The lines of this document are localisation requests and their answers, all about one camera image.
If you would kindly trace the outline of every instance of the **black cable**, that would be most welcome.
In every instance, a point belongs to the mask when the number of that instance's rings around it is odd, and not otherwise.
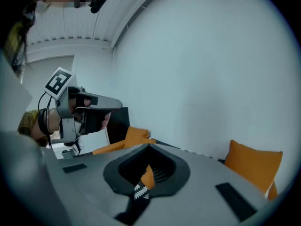
[[[49,107],[50,107],[51,99],[52,99],[52,96],[50,96],[48,105],[46,107],[46,128],[47,128],[47,135],[46,136],[47,136],[47,140],[48,140],[48,144],[49,144],[50,149],[52,149],[52,145],[51,145],[50,134],[49,134],[49,130],[48,130],[48,123],[49,123]]]
[[[38,111],[39,111],[39,116],[40,116],[40,102],[41,102],[41,99],[43,98],[43,96],[46,94],[46,92],[44,92],[44,94],[40,97],[39,99],[39,103],[38,103]]]
[[[73,150],[77,153],[77,155],[79,155],[80,154],[80,150],[75,150],[75,148],[74,148],[74,146],[72,146],[72,148],[73,148]]]
[[[77,138],[77,140],[75,140],[74,141],[74,144],[76,145],[76,148],[77,148],[77,150],[78,150],[78,155],[80,154],[80,151],[81,151],[81,148],[80,148],[80,146],[79,146],[79,138]]]

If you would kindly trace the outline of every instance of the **white wall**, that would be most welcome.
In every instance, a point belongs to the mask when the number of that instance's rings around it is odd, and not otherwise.
[[[225,158],[231,139],[283,151],[281,192],[299,165],[300,50],[268,0],[155,0],[114,50],[132,126]]]
[[[75,53],[73,72],[76,74],[79,86],[86,92],[107,97],[115,97],[112,89],[115,80],[111,77],[112,53],[110,50],[91,47]],[[89,151],[108,145],[105,130],[82,136],[85,147]]]

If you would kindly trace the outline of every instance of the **orange cushion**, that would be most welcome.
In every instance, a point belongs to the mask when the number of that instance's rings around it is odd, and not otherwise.
[[[269,189],[268,199],[272,200],[272,199],[276,198],[277,196],[278,196],[277,188],[276,188],[275,182],[273,182],[271,188]]]
[[[141,177],[141,181],[149,190],[155,186],[154,173],[150,165],[147,166],[146,173]]]
[[[93,151],[93,155],[109,153],[109,152],[113,152],[113,151],[116,151],[116,150],[123,149],[124,148],[124,143],[125,143],[125,141],[123,140],[123,141],[119,141],[119,142],[116,142],[116,143],[111,144],[111,145],[107,145],[107,146],[98,148],[98,149]]]
[[[138,129],[134,127],[129,127],[127,129],[127,136],[125,139],[125,148],[135,146],[143,143],[143,139],[147,138],[149,131],[145,129]]]
[[[265,194],[274,181],[282,154],[258,151],[231,140],[225,166],[256,185]]]

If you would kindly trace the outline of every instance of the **black rubber strip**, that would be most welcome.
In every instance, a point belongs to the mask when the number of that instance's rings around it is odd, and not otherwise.
[[[256,210],[229,184],[215,186],[240,222],[256,213]]]
[[[70,172],[74,172],[74,171],[78,171],[81,169],[86,168],[87,166],[83,163],[81,164],[77,164],[77,165],[73,165],[73,166],[69,166],[69,167],[64,167],[63,170],[65,173],[70,173]]]
[[[91,105],[97,105],[97,104],[98,104],[98,97],[92,96]]]

